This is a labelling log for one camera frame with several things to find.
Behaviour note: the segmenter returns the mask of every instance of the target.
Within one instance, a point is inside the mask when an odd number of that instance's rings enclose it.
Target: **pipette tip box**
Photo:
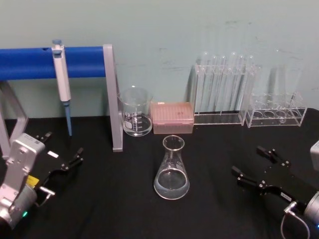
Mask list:
[[[151,105],[154,134],[192,133],[194,109],[189,102]]]

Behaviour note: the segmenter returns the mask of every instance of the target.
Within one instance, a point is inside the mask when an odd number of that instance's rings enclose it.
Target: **clear acrylic rack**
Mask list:
[[[307,107],[300,93],[252,95],[246,115],[248,127],[301,126]]]
[[[258,70],[252,56],[204,53],[195,65],[190,97],[194,124],[243,125]]]

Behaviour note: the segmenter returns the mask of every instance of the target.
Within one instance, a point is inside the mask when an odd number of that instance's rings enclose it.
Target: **yellow label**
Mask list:
[[[26,180],[26,183],[32,188],[34,188],[38,182],[39,180],[35,177],[32,177],[31,175],[29,175],[28,179]]]

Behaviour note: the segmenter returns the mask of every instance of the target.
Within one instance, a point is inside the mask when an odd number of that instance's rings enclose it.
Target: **blue horizontal bar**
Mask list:
[[[66,47],[70,78],[105,77],[103,47]],[[0,49],[0,81],[56,78],[51,48]]]

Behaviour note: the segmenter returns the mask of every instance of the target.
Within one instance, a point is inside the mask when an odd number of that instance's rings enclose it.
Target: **flask neck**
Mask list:
[[[181,149],[177,150],[177,151],[172,151],[169,149],[165,150],[165,154],[168,158],[175,158],[175,157],[180,157],[181,154]]]

